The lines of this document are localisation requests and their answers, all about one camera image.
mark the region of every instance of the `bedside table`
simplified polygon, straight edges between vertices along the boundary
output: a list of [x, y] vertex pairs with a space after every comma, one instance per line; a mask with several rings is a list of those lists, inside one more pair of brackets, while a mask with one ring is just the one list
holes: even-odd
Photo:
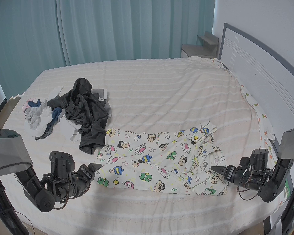
[[216, 57], [218, 37], [205, 31], [204, 36], [198, 36], [198, 38], [203, 41], [203, 46], [183, 44], [181, 58], [199, 56], [212, 59]]

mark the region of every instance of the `pile of clothes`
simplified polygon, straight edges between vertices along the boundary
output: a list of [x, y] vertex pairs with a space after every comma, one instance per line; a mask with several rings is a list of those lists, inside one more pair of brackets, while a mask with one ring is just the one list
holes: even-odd
[[93, 154], [96, 147], [105, 146], [105, 126], [112, 115], [107, 90], [92, 90], [85, 78], [77, 79], [73, 89], [59, 96], [62, 88], [55, 88], [47, 99], [31, 98], [24, 104], [24, 128], [36, 140], [45, 139], [59, 122], [67, 139], [81, 139], [79, 149]]

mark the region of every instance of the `cartoon print shirt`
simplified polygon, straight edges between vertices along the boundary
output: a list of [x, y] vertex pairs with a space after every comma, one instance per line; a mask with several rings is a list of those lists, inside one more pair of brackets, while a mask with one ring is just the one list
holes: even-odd
[[98, 183], [165, 193], [223, 195], [228, 183], [211, 166], [226, 165], [213, 144], [210, 122], [178, 132], [141, 133], [109, 129], [98, 158]]

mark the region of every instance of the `bed sheet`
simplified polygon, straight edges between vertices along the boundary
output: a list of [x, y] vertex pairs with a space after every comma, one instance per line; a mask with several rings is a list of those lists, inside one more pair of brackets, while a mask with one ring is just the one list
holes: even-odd
[[[22, 135], [39, 178], [50, 172], [49, 153], [71, 154], [81, 164], [101, 163], [65, 139], [57, 124], [53, 134], [35, 141], [23, 129], [22, 106], [32, 97], [47, 97], [56, 86], [68, 92], [84, 77], [93, 88], [106, 88], [113, 116], [106, 128], [140, 132], [176, 132], [209, 120], [218, 129], [215, 144], [229, 164], [238, 166], [260, 147], [258, 117], [240, 91], [237, 79], [217, 60], [199, 57], [88, 63], [42, 72], [8, 118], [4, 128]], [[47, 234], [237, 234], [272, 214], [283, 202], [256, 197], [243, 201], [230, 184], [224, 196], [166, 194], [97, 184], [65, 209], [42, 213], [25, 197], [13, 175], [1, 176], [15, 209]], [[255, 192], [244, 193], [245, 198]]]

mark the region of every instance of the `bed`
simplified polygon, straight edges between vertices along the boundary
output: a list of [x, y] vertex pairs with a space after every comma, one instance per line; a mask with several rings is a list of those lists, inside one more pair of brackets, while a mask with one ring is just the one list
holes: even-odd
[[[93, 88], [108, 91], [113, 116], [106, 128], [136, 133], [176, 132], [209, 120], [218, 127], [215, 143], [225, 153], [226, 160], [238, 166], [242, 156], [250, 156], [253, 149], [266, 141], [260, 139], [265, 127], [260, 125], [254, 104], [246, 99], [248, 93], [244, 89], [251, 88], [250, 84], [245, 84], [246, 73], [231, 66], [232, 55], [235, 65], [240, 65], [235, 55], [238, 44], [226, 49], [225, 42], [223, 38], [221, 61], [231, 72], [217, 59], [199, 57], [108, 61], [44, 71], [20, 99], [4, 128], [22, 135], [39, 178], [50, 172], [51, 151], [71, 154], [76, 169], [90, 162], [103, 164], [97, 158], [98, 149], [94, 155], [83, 153], [78, 149], [79, 141], [67, 140], [58, 124], [52, 135], [38, 141], [23, 129], [22, 106], [26, 100], [46, 97], [61, 85], [64, 86], [61, 95], [65, 94], [76, 79], [84, 77]], [[243, 87], [239, 77], [244, 81]], [[265, 112], [270, 111], [262, 100], [258, 103], [265, 107]], [[275, 129], [275, 126], [274, 130], [279, 131], [278, 138], [280, 132], [285, 131]], [[265, 147], [273, 148], [270, 141]], [[272, 151], [268, 167], [274, 166], [275, 159]], [[226, 195], [214, 197], [106, 188], [94, 180], [91, 189], [81, 198], [69, 202], [65, 209], [42, 213], [28, 201], [13, 175], [1, 176], [1, 181], [16, 210], [30, 218], [35, 227], [52, 235], [238, 234], [264, 220], [286, 200], [286, 190], [271, 203], [265, 203], [259, 197], [243, 201], [234, 185], [229, 185]], [[244, 197], [250, 198], [255, 193], [245, 192]]]

